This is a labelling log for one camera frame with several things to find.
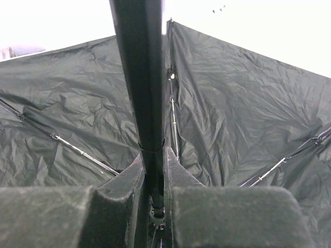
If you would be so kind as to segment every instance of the black umbrella canopy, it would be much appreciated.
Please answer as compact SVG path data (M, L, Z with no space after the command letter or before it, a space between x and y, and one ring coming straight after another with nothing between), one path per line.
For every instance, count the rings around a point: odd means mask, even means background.
M331 79L172 22L165 68L166 143L201 183L238 185L329 128ZM115 37L0 63L1 99L123 170L138 135ZM4 108L0 185L99 185L111 175ZM318 247L331 242L329 140L288 160L261 185L292 192Z

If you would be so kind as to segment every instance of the white sky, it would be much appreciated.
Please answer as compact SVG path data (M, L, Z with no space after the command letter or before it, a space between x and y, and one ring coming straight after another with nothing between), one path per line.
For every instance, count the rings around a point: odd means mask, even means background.
M290 2L299 3L166 0L165 16L331 78L331 1ZM212 9L224 3L224 10L213 14ZM0 8L0 47L35 45L52 50L115 34L108 0L1 0Z

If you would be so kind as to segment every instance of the black pole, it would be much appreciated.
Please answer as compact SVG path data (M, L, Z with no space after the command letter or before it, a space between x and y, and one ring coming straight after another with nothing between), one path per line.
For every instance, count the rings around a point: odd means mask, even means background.
M110 0L153 207L163 207L162 1Z

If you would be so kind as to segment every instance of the wrinkled fabric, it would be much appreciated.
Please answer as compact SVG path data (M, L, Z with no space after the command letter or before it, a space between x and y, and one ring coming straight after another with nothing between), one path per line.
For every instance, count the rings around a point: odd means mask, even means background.
M331 79L174 23L180 161L205 185L238 185L331 123ZM331 247L326 139L260 185L290 190L318 247Z
M172 23L165 83L180 162L209 186L236 186L331 125L331 79ZM125 169L138 135L115 37L0 63L0 98L92 157ZM174 148L170 101L166 145ZM98 166L0 107L0 186L97 185ZM260 185L292 192L318 247L331 247L330 138Z
M138 136L116 38L0 63L0 97L52 132L124 169ZM0 186L91 185L112 175L2 107Z

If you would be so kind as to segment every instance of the canopy panel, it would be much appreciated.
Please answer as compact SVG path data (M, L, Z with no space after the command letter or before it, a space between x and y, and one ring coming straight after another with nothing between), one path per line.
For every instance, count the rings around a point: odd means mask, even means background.
M331 126L331 79L175 22L168 42L165 66L175 78L165 94L175 101L180 162L203 184L238 185ZM115 37L1 62L0 86L2 100L99 161L122 170L138 155ZM165 105L174 148L170 101ZM112 178L4 108L0 121L0 186ZM319 247L331 244L330 160L326 139L261 183L293 193Z
M203 184L234 186L331 124L331 79L173 24L180 161ZM290 190L319 247L331 244L326 139L261 185Z

